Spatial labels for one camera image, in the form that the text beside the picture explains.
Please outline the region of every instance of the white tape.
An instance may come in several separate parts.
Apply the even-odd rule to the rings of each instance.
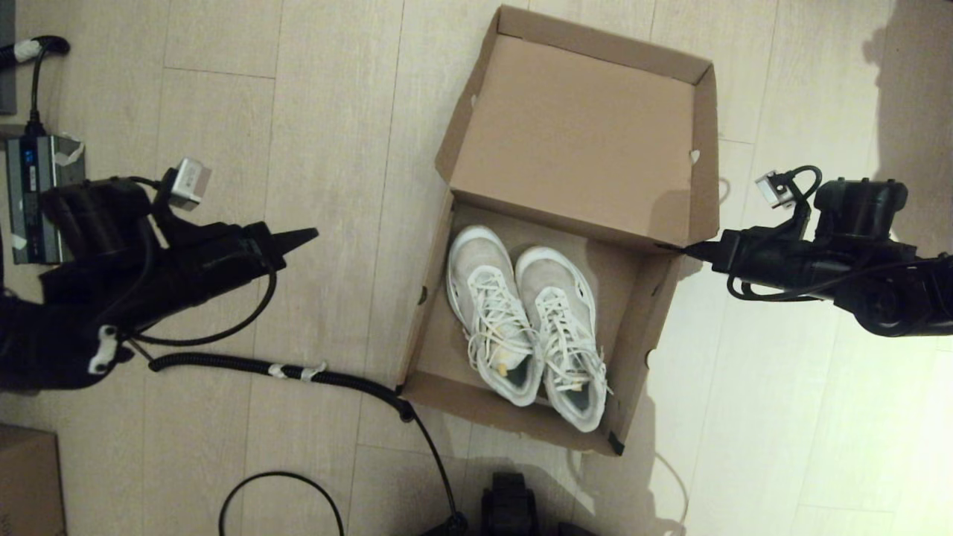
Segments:
[[[19,235],[11,235],[10,238],[12,238],[11,241],[13,242],[13,249],[23,249],[27,247],[26,238],[23,238]]]
[[[272,366],[268,367],[268,374],[271,374],[275,378],[288,378],[287,376],[285,376],[284,372],[281,372],[281,367],[283,366],[285,365],[280,363],[273,364]]]
[[[53,162],[55,162],[56,165],[61,168],[69,166],[70,164],[75,163],[76,160],[83,155],[83,151],[86,151],[86,144],[80,141],[79,147],[77,147],[76,150],[69,155],[66,155],[65,153],[57,153],[53,155]]]
[[[39,41],[27,39],[26,41],[20,41],[13,45],[13,55],[16,57],[16,61],[23,63],[39,55],[40,49],[42,49],[42,47],[40,47]]]
[[[301,381],[311,381],[312,378],[321,374],[325,370],[328,370],[328,363],[323,362],[317,368],[302,368],[301,369]]]

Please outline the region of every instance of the cable tie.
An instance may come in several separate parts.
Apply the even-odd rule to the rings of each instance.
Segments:
[[[317,368],[302,367],[301,368],[301,381],[310,382],[312,378],[321,374],[325,370],[328,370],[328,362],[324,361]]]
[[[273,364],[272,366],[268,367],[268,374],[272,375],[275,378],[281,378],[282,380],[287,379],[288,377],[285,376],[284,371],[281,370],[281,367],[283,366],[285,365],[281,363]]]

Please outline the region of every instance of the cardboard shoe box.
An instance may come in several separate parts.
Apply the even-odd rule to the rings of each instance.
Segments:
[[[711,62],[502,7],[436,167],[449,189],[402,395],[474,423],[621,455],[678,282],[680,255],[664,246],[719,228]],[[497,232],[513,260],[546,245],[587,277],[615,393],[597,431],[578,432],[544,398],[515,407],[470,368],[444,275],[450,239],[477,223]]]
[[[55,435],[0,424],[0,534],[66,534]]]

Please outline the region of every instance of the white sneaker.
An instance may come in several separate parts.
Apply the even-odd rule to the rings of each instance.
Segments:
[[[533,351],[510,256],[493,231],[474,225],[456,236],[447,298],[463,323],[470,366],[503,398],[518,406],[533,403],[543,364]]]
[[[595,430],[608,387],[596,348],[596,302],[589,283],[568,258],[546,247],[519,257],[516,278],[530,324],[538,331],[550,402],[580,431]]]

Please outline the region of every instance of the shoe box lid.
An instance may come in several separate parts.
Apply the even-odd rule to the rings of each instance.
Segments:
[[[436,157],[476,206],[623,243],[719,229],[708,60],[501,7]]]

